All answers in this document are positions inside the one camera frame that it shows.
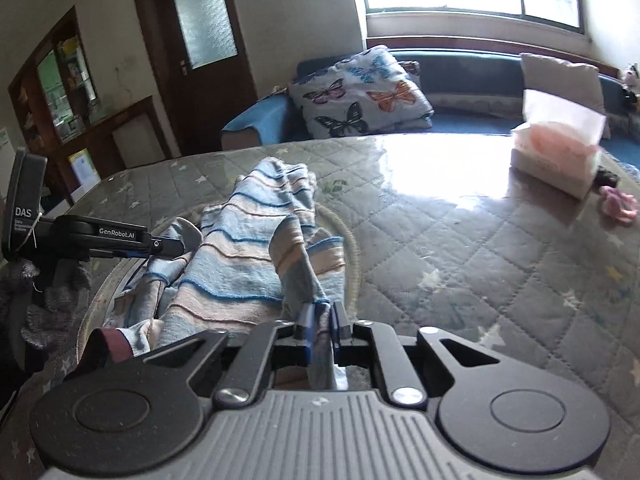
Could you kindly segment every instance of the orange butterfly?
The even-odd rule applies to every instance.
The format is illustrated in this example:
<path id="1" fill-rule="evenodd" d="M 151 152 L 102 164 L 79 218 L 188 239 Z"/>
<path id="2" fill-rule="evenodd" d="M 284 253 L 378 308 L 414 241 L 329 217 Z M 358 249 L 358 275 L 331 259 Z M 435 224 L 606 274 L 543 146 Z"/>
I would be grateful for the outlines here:
<path id="1" fill-rule="evenodd" d="M 383 112 L 393 112 L 396 109 L 396 102 L 405 101 L 414 104 L 416 101 L 411 85 L 404 80 L 396 83 L 396 90 L 393 92 L 367 92 L 367 95 L 378 103 L 378 108 Z"/>

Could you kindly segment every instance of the metal screw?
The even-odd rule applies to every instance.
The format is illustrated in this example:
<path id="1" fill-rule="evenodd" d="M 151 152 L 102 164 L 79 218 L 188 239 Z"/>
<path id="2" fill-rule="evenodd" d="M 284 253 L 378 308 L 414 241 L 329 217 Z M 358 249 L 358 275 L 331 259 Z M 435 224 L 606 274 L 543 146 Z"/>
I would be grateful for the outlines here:
<path id="1" fill-rule="evenodd" d="M 249 399 L 249 393 L 242 388 L 222 388 L 216 398 L 225 404 L 242 404 Z"/>
<path id="2" fill-rule="evenodd" d="M 404 388 L 398 388 L 391 393 L 391 398 L 398 404 L 404 406 L 413 406 L 420 404 L 424 400 L 424 394 L 416 388 L 406 386 Z"/>

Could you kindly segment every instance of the sofa backrest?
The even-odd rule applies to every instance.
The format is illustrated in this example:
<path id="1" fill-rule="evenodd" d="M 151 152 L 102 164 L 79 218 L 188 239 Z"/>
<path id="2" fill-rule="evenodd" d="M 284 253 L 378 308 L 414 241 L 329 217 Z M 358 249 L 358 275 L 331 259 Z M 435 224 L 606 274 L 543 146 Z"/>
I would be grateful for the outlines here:
<path id="1" fill-rule="evenodd" d="M 392 49 L 400 61 L 420 62 L 422 91 L 429 94 L 493 95 L 521 98 L 524 90 L 520 56 L 479 50 Z M 298 77 L 352 56 L 309 59 L 298 65 Z M 609 114 L 623 115 L 625 92 L 617 79 L 600 75 L 605 109 Z"/>

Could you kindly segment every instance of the frosted glass panel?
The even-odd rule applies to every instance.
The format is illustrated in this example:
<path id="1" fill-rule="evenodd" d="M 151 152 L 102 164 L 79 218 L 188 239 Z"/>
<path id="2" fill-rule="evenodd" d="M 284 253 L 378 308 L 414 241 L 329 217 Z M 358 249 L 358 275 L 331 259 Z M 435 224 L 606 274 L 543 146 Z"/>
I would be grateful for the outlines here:
<path id="1" fill-rule="evenodd" d="M 175 0 L 191 67 L 235 56 L 225 0 Z"/>

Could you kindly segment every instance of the pink hair tie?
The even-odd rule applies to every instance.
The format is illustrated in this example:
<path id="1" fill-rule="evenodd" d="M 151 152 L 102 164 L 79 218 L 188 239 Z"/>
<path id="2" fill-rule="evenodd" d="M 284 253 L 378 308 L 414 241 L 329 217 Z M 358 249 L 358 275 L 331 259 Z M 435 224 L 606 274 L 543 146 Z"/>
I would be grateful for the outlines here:
<path id="1" fill-rule="evenodd" d="M 616 220 L 630 224 L 638 216 L 638 200 L 633 195 L 622 193 L 615 187 L 602 186 L 602 211 Z"/>

